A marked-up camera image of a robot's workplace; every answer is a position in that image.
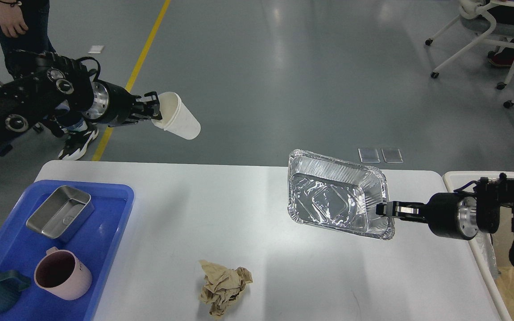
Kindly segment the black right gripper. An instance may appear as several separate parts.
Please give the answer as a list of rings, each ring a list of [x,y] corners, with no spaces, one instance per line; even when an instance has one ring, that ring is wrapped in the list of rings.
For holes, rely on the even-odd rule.
[[[437,193],[427,204],[401,201],[379,203],[376,213],[380,217],[402,221],[427,222],[434,235],[444,238],[469,241],[479,232],[477,200],[455,193]]]

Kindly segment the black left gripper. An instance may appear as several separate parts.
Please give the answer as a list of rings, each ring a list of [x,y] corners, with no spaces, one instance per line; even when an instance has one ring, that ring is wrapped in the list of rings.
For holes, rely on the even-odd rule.
[[[94,97],[90,108],[81,112],[83,118],[92,123],[118,127],[146,120],[163,120],[160,113],[154,115],[140,113],[160,111],[160,101],[156,91],[142,96],[132,95],[120,86],[98,80],[92,82],[92,92]]]

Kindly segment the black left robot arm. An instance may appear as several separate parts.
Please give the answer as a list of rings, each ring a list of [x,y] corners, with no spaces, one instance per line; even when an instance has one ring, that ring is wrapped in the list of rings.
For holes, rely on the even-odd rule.
[[[0,86],[0,155],[12,141],[54,114],[63,101],[85,120],[110,127],[163,119],[155,91],[132,95],[125,88],[100,80],[101,67],[89,70],[88,57],[71,59],[57,53],[18,50],[34,63],[35,73]]]

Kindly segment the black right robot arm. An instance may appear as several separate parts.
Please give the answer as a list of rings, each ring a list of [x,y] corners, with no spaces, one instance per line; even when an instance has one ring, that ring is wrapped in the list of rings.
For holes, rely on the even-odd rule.
[[[479,232],[493,234],[500,226],[500,209],[511,209],[514,237],[514,177],[480,177],[450,193],[436,193],[427,203],[389,201],[377,204],[381,217],[427,224],[436,236],[469,241]],[[509,250],[514,266],[514,241]]]

